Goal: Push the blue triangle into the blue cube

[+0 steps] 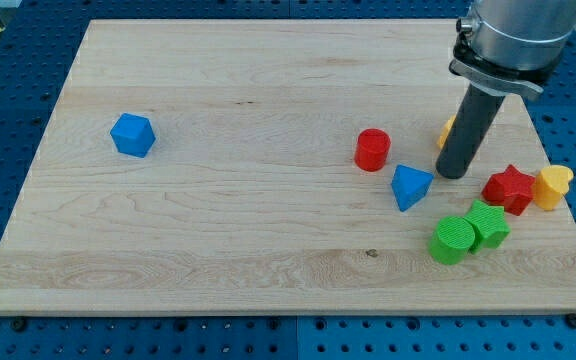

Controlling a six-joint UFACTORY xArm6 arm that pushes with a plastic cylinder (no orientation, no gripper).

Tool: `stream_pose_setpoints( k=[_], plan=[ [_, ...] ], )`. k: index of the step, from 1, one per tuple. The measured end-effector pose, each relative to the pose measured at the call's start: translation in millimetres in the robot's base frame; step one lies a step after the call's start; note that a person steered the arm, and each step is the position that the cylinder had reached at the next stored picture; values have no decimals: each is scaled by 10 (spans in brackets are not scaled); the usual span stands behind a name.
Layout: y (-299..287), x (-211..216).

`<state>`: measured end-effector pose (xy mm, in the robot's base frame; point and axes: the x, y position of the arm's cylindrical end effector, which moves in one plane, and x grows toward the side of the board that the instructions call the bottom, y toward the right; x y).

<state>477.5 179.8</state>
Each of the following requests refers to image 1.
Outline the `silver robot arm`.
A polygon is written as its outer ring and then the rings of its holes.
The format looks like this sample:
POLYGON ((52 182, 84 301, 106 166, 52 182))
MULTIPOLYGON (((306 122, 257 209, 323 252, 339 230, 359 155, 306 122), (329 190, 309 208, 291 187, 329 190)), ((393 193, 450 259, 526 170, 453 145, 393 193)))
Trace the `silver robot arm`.
POLYGON ((475 0, 456 22, 449 71, 469 81, 436 160, 444 178, 463 177, 505 98, 535 101, 576 24, 576 0, 475 0))

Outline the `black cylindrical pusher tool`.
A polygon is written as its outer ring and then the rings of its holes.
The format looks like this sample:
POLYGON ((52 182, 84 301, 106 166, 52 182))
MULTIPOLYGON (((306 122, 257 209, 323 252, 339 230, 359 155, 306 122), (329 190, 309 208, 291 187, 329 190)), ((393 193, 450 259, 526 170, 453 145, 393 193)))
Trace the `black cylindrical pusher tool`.
POLYGON ((435 164, 442 177, 460 179, 466 174, 504 99, 468 87, 435 164))

